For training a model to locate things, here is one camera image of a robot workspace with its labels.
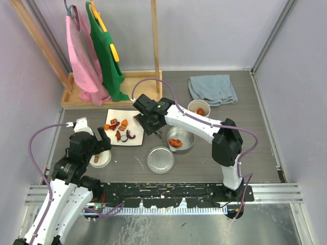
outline wall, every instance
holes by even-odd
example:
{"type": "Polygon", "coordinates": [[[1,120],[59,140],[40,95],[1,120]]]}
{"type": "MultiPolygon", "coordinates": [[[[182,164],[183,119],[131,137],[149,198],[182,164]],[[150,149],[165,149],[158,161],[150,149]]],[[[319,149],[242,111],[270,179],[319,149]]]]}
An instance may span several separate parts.
{"type": "Polygon", "coordinates": [[[327,239],[326,12],[324,0],[298,1],[257,73],[287,178],[298,182],[320,244],[327,239]]]}
{"type": "MultiPolygon", "coordinates": [[[[35,0],[67,54],[63,1],[35,0]]],[[[161,69],[252,68],[286,0],[157,0],[161,69]]],[[[76,4],[88,22],[85,1],[76,4]]],[[[150,0],[95,0],[122,69],[153,69],[150,0]]]]}
{"type": "MultiPolygon", "coordinates": [[[[58,119],[63,86],[8,0],[0,4],[0,243],[12,244],[30,185],[40,180],[28,156],[28,141],[58,119]]],[[[44,132],[33,144],[40,167],[52,134],[44,132]]]]}

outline gray towel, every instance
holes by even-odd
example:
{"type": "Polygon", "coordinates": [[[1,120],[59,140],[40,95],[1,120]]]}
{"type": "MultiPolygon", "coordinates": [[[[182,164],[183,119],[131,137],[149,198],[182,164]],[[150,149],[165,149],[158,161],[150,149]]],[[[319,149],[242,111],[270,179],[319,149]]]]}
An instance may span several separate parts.
{"type": "Polygon", "coordinates": [[[189,90],[194,100],[204,100],[210,106],[238,101],[229,75],[189,77],[189,90]]]}

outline green cloth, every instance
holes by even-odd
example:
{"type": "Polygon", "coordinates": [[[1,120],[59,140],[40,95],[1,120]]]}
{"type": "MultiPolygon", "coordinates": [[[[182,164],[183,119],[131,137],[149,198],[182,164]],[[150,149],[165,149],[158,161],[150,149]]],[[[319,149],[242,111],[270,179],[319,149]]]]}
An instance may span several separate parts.
{"type": "Polygon", "coordinates": [[[89,8],[90,4],[90,2],[86,2],[86,11],[91,25],[91,38],[101,66],[103,84],[110,93],[112,101],[127,101],[129,100],[128,95],[120,91],[124,76],[110,49],[110,44],[113,41],[110,34],[103,32],[99,26],[92,10],[89,8]]]}

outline wooden rack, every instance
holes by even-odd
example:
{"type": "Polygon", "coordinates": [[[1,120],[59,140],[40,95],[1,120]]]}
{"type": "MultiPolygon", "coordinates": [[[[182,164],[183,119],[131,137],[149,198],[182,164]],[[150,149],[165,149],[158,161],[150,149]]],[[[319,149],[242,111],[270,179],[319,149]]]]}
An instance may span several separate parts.
{"type": "MultiPolygon", "coordinates": [[[[70,73],[68,76],[64,72],[61,64],[58,62],[55,54],[47,43],[41,30],[30,16],[21,0],[9,0],[10,4],[24,23],[25,27],[33,37],[41,49],[43,55],[48,60],[52,69],[58,76],[60,82],[64,86],[64,92],[61,99],[61,106],[64,109],[104,109],[104,108],[131,108],[132,101],[118,101],[103,102],[102,106],[96,106],[93,102],[83,101],[78,97],[81,89],[74,82],[74,75],[70,73]]],[[[153,46],[154,46],[154,65],[155,70],[132,70],[123,71],[125,80],[121,84],[121,92],[127,94],[131,98],[132,89],[134,85],[144,78],[159,78],[162,79],[162,72],[159,70],[159,51],[158,51],[158,31],[157,31],[157,15],[156,15],[156,0],[151,0],[152,11],[152,27],[153,27],[153,46]]],[[[135,97],[137,98],[142,93],[146,94],[149,98],[158,101],[162,98],[162,83],[151,80],[141,83],[136,91],[135,97]]]]}

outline wooden tray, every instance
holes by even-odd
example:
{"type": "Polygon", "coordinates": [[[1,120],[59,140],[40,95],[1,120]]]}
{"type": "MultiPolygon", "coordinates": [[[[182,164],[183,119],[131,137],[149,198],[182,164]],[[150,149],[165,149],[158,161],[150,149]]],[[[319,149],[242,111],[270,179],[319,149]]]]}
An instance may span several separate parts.
{"type": "MultiPolygon", "coordinates": [[[[123,72],[125,80],[121,84],[121,92],[127,94],[130,98],[134,85],[141,79],[156,77],[155,70],[128,70],[123,72]]],[[[159,71],[159,77],[162,79],[162,72],[159,71]]],[[[93,102],[83,101],[78,97],[81,89],[74,82],[74,75],[70,73],[69,82],[73,86],[72,94],[65,89],[61,99],[61,106],[64,109],[111,109],[111,108],[132,108],[132,101],[105,101],[102,106],[95,106],[93,102]]],[[[162,83],[155,80],[145,81],[138,85],[135,91],[135,98],[142,93],[149,98],[159,101],[162,98],[162,83]]]]}

